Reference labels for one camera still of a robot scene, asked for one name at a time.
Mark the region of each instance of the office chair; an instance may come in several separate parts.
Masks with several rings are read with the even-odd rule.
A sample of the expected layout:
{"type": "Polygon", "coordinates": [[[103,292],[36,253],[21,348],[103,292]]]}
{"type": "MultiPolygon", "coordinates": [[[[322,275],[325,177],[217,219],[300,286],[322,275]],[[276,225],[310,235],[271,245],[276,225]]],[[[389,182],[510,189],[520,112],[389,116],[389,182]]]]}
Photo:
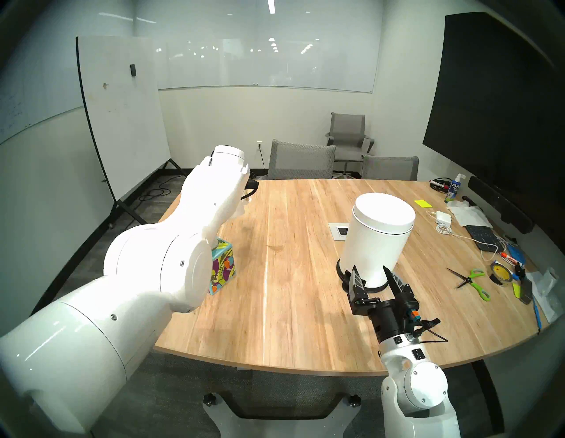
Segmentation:
{"type": "Polygon", "coordinates": [[[416,181],[418,157],[374,157],[363,156],[361,178],[366,180],[416,181]]]}
{"type": "Polygon", "coordinates": [[[335,146],[273,140],[267,180],[331,179],[335,146]]]}
{"type": "Polygon", "coordinates": [[[350,162],[360,163],[363,154],[368,154],[375,140],[365,135],[365,115],[337,114],[332,113],[332,124],[328,137],[328,145],[336,145],[335,162],[344,162],[343,173],[334,178],[347,176],[347,164],[350,162]]]}

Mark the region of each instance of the whiteboard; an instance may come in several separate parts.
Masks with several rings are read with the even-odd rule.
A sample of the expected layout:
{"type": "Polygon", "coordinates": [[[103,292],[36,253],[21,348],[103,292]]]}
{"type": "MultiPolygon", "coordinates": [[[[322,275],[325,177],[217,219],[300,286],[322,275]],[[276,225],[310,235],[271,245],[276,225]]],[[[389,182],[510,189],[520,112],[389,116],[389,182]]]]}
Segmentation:
{"type": "Polygon", "coordinates": [[[129,0],[53,0],[0,72],[0,143],[82,106],[75,37],[133,35],[129,0]]]}
{"type": "Polygon", "coordinates": [[[91,36],[78,37],[76,47],[94,146],[118,200],[171,158],[153,44],[147,38],[91,36]]]}
{"type": "Polygon", "coordinates": [[[160,89],[373,90],[382,0],[275,1],[274,14],[267,0],[139,0],[136,17],[134,35],[154,40],[160,89]]]}

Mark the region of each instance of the tissue box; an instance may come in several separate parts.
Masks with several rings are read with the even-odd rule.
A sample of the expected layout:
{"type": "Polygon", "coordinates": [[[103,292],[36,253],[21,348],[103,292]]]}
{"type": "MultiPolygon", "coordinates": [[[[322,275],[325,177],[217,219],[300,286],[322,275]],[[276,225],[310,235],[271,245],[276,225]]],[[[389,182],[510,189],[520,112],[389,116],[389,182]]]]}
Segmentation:
{"type": "Polygon", "coordinates": [[[212,279],[210,295],[214,295],[236,274],[233,265],[232,244],[218,237],[218,246],[212,251],[212,279]]]}

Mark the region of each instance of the yellow sticky note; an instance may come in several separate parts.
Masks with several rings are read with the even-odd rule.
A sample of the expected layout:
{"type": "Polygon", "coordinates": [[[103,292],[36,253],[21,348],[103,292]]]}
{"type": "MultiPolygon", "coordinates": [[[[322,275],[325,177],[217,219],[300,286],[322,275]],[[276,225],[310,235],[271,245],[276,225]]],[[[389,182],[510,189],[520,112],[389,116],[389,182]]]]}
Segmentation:
{"type": "Polygon", "coordinates": [[[423,209],[427,209],[428,207],[432,206],[431,204],[428,204],[427,202],[425,202],[425,200],[418,200],[418,201],[414,201],[414,202],[417,203],[423,209]]]}
{"type": "Polygon", "coordinates": [[[520,298],[520,285],[518,283],[512,283],[512,288],[514,289],[514,296],[520,298]]]}

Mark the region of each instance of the green scissors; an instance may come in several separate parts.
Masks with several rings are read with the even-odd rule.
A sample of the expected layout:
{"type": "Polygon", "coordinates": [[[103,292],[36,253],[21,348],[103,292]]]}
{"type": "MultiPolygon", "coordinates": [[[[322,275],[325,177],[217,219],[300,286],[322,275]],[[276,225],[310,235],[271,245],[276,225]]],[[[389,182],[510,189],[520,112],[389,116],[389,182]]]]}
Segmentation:
{"type": "Polygon", "coordinates": [[[461,274],[458,274],[455,271],[452,271],[451,269],[447,268],[448,271],[453,272],[457,277],[465,280],[463,283],[461,283],[459,286],[456,287],[456,289],[459,289],[461,286],[465,286],[467,283],[469,283],[471,286],[473,286],[475,289],[477,289],[477,292],[479,293],[479,295],[481,296],[481,298],[485,301],[490,301],[490,295],[488,294],[487,291],[485,291],[481,286],[479,286],[476,283],[473,283],[473,278],[476,277],[482,277],[483,275],[485,275],[485,271],[483,271],[482,269],[473,269],[471,270],[471,274],[469,275],[469,277],[465,277],[461,274]]]}

